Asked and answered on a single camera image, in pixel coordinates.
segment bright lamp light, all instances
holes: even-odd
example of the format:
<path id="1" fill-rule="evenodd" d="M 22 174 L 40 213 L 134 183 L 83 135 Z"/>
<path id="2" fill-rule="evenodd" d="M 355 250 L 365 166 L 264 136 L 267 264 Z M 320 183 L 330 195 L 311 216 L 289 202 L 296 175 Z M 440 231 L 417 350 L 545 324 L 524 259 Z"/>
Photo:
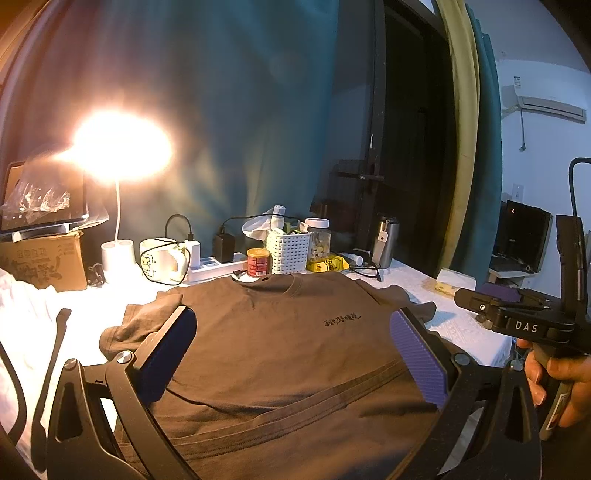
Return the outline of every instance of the bright lamp light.
<path id="1" fill-rule="evenodd" d="M 139 180 L 172 156 L 166 134 L 151 121 L 118 111 L 96 112 L 79 126 L 71 154 L 99 180 Z"/>

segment wall socket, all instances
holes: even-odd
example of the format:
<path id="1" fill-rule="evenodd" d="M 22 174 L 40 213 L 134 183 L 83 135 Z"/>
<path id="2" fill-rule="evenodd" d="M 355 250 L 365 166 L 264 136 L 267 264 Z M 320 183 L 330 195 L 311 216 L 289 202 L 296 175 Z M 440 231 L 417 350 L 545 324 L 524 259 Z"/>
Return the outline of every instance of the wall socket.
<path id="1" fill-rule="evenodd" d="M 511 200 L 514 202 L 523 203 L 523 185 L 517 185 L 516 183 L 513 184 Z"/>

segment yellow curtain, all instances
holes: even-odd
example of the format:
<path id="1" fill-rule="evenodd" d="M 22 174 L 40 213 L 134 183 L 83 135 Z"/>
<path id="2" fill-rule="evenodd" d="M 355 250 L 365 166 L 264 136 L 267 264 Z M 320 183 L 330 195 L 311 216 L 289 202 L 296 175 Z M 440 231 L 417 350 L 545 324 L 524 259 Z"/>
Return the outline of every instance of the yellow curtain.
<path id="1" fill-rule="evenodd" d="M 464 0 L 437 0 L 437 6 L 449 41 L 456 102 L 456 187 L 439 262 L 440 268 L 449 268 L 462 233 L 472 188 L 478 134 L 480 76 L 474 32 Z"/>

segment brown t-shirt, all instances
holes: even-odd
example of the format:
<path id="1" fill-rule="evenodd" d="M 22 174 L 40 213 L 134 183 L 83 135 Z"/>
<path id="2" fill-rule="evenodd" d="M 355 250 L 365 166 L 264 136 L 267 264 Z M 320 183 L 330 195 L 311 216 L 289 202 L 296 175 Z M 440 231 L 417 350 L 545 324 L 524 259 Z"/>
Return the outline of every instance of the brown t-shirt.
<path id="1" fill-rule="evenodd" d="M 195 311 L 197 335 L 150 409 L 204 480 L 385 478 L 434 420 L 389 317 L 408 306 L 427 321 L 435 305 L 414 305 L 399 287 L 330 272 L 175 288 L 129 306 L 102 352 L 136 349 L 180 303 Z M 140 468 L 120 427 L 116 436 Z"/>

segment white bedsheet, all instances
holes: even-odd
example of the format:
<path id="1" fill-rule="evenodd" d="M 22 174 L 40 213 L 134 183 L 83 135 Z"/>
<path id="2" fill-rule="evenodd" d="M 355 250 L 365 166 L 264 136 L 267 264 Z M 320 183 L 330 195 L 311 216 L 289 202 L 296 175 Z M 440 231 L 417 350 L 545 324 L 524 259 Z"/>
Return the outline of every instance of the white bedsheet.
<path id="1" fill-rule="evenodd" d="M 486 330 L 475 320 L 475 314 L 458 307 L 453 299 L 436 293 L 433 290 L 434 279 L 397 260 L 392 260 L 390 268 L 380 272 L 383 273 L 383 282 L 354 273 L 346 275 L 361 278 L 375 288 L 399 285 L 410 294 L 412 301 L 435 302 L 437 312 L 427 323 L 427 328 L 463 348 L 481 365 L 505 365 L 511 352 L 511 337 Z"/>
<path id="2" fill-rule="evenodd" d="M 164 289 L 146 279 L 127 286 L 105 285 L 85 291 L 56 293 L 53 287 L 37 290 L 32 285 L 0 270 L 0 339 L 16 372 L 27 403 L 27 424 L 17 448 L 31 465 L 31 421 L 41 391 L 55 337 L 55 318 L 62 308 L 72 310 L 66 335 L 51 376 L 46 408 L 41 424 L 47 429 L 51 405 L 61 366 L 69 358 L 82 365 L 105 362 L 99 350 L 100 334 L 109 326 L 120 325 L 129 303 L 148 303 L 158 290 Z M 111 428 L 116 412 L 112 402 L 105 401 L 105 413 Z M 17 418 L 18 403 L 12 381 L 0 364 L 0 423 L 8 432 Z"/>

